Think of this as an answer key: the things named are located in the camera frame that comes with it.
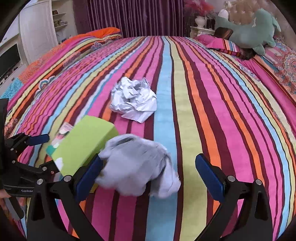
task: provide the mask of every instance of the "plush toy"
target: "plush toy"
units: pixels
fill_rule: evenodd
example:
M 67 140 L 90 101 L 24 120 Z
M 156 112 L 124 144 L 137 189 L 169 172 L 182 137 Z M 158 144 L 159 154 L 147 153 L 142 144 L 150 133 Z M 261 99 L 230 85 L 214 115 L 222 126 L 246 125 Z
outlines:
M 233 30 L 229 40 L 241 48 L 252 48 L 257 54 L 264 55 L 264 45 L 272 48 L 276 46 L 273 39 L 275 28 L 280 32 L 281 28 L 276 19 L 264 9 L 258 9 L 253 21 L 248 25 L 237 25 L 228 21 L 228 13 L 221 10 L 216 17 L 215 29 L 223 27 Z

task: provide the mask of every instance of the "black tv screen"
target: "black tv screen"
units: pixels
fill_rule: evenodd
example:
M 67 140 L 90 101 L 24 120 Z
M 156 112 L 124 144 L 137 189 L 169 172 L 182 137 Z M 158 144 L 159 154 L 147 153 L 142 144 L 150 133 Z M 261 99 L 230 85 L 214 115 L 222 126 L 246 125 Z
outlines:
M 20 61 L 17 45 L 13 45 L 0 56 L 0 79 Z

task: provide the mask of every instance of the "purple curtain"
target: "purple curtain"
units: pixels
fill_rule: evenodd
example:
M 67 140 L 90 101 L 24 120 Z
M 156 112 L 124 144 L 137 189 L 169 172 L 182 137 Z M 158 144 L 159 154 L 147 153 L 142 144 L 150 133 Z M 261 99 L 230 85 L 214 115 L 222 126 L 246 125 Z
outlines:
M 78 33 L 106 27 L 123 37 L 183 36 L 183 0 L 74 0 Z

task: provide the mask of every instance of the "gray crumpled paper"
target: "gray crumpled paper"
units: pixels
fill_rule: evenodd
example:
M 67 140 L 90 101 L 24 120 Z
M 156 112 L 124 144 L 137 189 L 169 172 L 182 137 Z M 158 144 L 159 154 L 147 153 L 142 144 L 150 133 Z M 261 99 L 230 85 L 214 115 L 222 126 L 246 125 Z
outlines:
M 111 90 L 110 109 L 122 117 L 143 123 L 157 109 L 156 95 L 146 78 L 130 80 L 122 77 Z

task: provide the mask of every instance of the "colorful striped blanket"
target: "colorful striped blanket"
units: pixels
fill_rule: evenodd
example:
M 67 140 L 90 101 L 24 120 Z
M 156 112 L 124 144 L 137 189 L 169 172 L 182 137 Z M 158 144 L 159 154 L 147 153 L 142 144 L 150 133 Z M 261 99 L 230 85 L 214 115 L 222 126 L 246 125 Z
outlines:
M 204 153 L 226 175 L 263 181 L 275 240 L 296 211 L 296 141 L 263 83 L 243 70 L 235 57 L 182 37 L 116 40 L 59 71 L 96 41 L 80 39 L 48 60 L 10 101 L 7 122 L 16 123 L 10 135 L 48 133 L 52 140 L 64 122 L 75 125 L 84 115 L 92 115 L 114 123 L 120 134 L 133 133 L 168 149 L 182 182 L 177 194 L 156 199 L 149 197 L 148 186 L 144 195 L 132 197 L 99 187 L 80 203 L 102 238 L 195 240 L 219 205 L 195 169 L 195 156 Z M 42 80 L 53 75 L 42 87 Z M 109 109 L 110 90 L 123 76 L 146 77 L 157 95 L 157 111 L 143 124 Z M 19 161 L 39 166 L 50 160 L 47 146 L 28 147 Z M 241 206 L 240 201 L 225 234 L 234 227 Z M 60 201 L 58 207 L 68 232 L 77 236 Z M 22 227 L 25 232 L 24 219 Z

